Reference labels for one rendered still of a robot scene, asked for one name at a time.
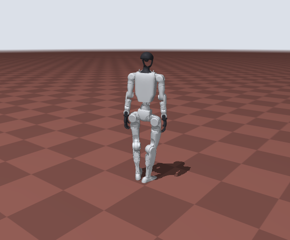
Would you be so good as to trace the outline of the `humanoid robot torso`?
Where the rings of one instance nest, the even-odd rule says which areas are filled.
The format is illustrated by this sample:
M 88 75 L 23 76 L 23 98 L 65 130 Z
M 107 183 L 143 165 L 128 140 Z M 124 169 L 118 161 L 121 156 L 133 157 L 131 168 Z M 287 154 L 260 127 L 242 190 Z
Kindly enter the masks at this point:
M 151 70 L 150 70 L 151 71 Z M 154 100 L 157 91 L 156 72 L 141 73 L 140 69 L 135 73 L 135 95 L 138 102 L 143 102 L 137 111 L 137 119 L 150 122 L 150 103 Z

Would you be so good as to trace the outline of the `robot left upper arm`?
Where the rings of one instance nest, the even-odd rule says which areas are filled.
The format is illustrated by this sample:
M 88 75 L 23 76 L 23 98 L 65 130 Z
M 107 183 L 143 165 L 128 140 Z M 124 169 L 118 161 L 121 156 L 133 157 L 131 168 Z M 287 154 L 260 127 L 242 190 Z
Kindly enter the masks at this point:
M 135 80 L 135 74 L 136 72 L 133 72 L 133 73 L 130 73 L 128 75 L 128 82 L 127 82 L 127 98 L 133 98 L 134 97 L 134 92 L 133 92 L 133 89 L 134 89 L 134 80 Z

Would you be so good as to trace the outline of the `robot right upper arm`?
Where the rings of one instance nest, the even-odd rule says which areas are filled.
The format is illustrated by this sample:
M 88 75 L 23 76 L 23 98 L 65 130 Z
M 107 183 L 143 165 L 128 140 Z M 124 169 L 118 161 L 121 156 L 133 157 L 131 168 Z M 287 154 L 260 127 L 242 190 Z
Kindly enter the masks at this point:
M 165 94 L 165 77 L 162 74 L 155 74 L 155 79 L 158 82 L 158 99 L 160 101 L 164 100 L 164 94 Z

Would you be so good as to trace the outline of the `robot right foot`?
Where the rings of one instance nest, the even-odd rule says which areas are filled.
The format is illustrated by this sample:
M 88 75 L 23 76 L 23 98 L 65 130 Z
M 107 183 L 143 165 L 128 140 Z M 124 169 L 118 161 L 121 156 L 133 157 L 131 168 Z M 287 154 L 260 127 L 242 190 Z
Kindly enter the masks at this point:
M 150 175 L 149 175 L 149 176 L 150 176 Z M 146 177 L 143 177 L 143 178 L 142 178 L 141 182 L 142 182 L 142 183 L 147 183 L 147 182 L 150 182 L 150 181 L 155 180 L 156 178 L 157 178 L 156 176 L 150 176 L 150 178 L 147 178 L 147 176 L 146 176 Z

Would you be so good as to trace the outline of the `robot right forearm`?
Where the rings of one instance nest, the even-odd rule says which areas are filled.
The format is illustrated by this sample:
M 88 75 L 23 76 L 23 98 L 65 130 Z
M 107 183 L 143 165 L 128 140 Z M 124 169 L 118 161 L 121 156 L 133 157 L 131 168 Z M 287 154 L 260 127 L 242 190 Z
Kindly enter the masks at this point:
M 160 103 L 160 112 L 161 112 L 161 118 L 162 118 L 162 115 L 165 115 L 165 117 L 167 118 L 167 95 L 164 94 L 164 98 L 163 98 L 163 101 L 161 101 Z

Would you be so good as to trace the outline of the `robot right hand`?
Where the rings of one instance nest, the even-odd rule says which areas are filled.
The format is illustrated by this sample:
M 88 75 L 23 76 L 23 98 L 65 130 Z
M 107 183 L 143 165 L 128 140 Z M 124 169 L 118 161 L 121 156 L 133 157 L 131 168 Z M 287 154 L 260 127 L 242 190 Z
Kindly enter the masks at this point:
M 167 126 L 167 118 L 164 114 L 162 115 L 162 120 L 163 120 L 164 129 L 161 130 L 161 133 L 163 133 L 166 130 L 166 126 Z

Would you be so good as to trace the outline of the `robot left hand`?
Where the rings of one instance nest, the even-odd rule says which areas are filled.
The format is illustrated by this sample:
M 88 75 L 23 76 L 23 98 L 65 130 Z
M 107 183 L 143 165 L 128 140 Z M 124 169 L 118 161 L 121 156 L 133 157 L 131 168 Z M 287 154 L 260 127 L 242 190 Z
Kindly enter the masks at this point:
M 124 112 L 124 127 L 126 128 L 126 129 L 130 129 L 130 127 L 128 126 L 128 123 L 130 123 L 129 121 L 128 121 L 128 112 L 127 111 L 125 111 Z

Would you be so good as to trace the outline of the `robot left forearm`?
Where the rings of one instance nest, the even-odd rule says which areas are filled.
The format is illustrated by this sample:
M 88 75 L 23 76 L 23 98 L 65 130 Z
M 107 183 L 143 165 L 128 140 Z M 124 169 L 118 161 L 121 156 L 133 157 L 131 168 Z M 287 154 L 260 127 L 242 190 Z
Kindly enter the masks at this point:
M 128 112 L 128 115 L 129 115 L 130 114 L 130 108 L 131 108 L 132 100 L 130 98 L 127 98 L 127 94 L 128 94 L 128 92 L 126 92 L 126 95 L 125 95 L 125 105 L 124 105 L 123 114 L 125 114 L 125 112 Z

